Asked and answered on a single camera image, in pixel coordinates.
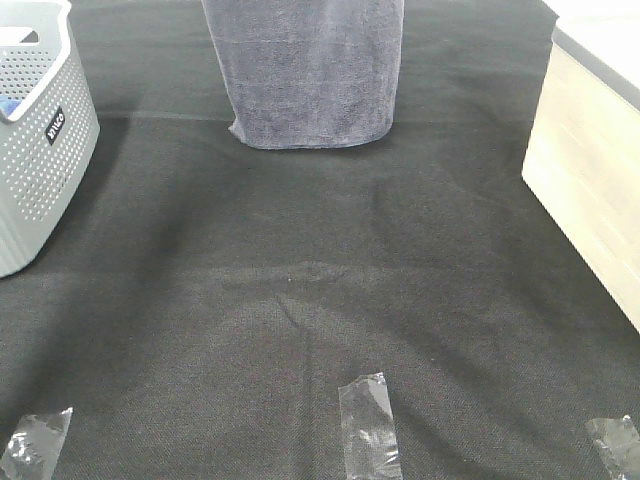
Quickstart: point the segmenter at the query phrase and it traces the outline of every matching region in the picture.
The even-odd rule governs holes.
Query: fabric surface
[[[242,142],[344,147],[389,131],[404,0],[202,3]]]
[[[0,113],[8,117],[20,106],[20,103],[20,100],[13,100],[5,95],[0,95]]]
[[[262,151],[198,0],[75,3],[101,137],[0,281],[0,440],[73,406],[54,478],[342,479],[337,388],[384,371],[407,480],[607,478],[638,334],[520,178],[555,16],[405,8],[389,135]]]

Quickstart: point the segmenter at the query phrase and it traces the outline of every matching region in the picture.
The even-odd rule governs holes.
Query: gray towel
[[[404,0],[203,4],[242,142],[347,147],[389,131]]]

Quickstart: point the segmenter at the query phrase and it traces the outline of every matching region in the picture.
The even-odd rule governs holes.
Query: gray laundry basket
[[[346,147],[389,131],[404,0],[203,4],[242,142]]]
[[[98,137],[70,9],[66,0],[0,0],[0,277],[42,248]]]

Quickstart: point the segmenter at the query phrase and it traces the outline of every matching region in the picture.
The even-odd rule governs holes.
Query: towel
[[[242,142],[346,147],[389,131],[404,0],[202,1]]]

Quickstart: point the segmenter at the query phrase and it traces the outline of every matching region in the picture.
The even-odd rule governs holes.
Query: basket handle
[[[39,42],[40,35],[31,27],[0,26],[0,45],[3,47],[30,46]]]
[[[11,32],[14,37],[13,42],[18,38],[19,43],[14,44],[14,47],[29,50],[38,46],[49,51],[55,58],[47,73],[13,113],[7,116],[0,109],[0,121],[10,123],[17,121],[30,108],[69,56],[71,36],[67,19],[71,4],[67,0],[0,0],[0,5],[2,8],[0,30],[5,30],[5,33]],[[26,32],[27,35],[19,38],[20,32]],[[10,47],[10,45],[3,45],[0,42],[0,48],[2,47]]]

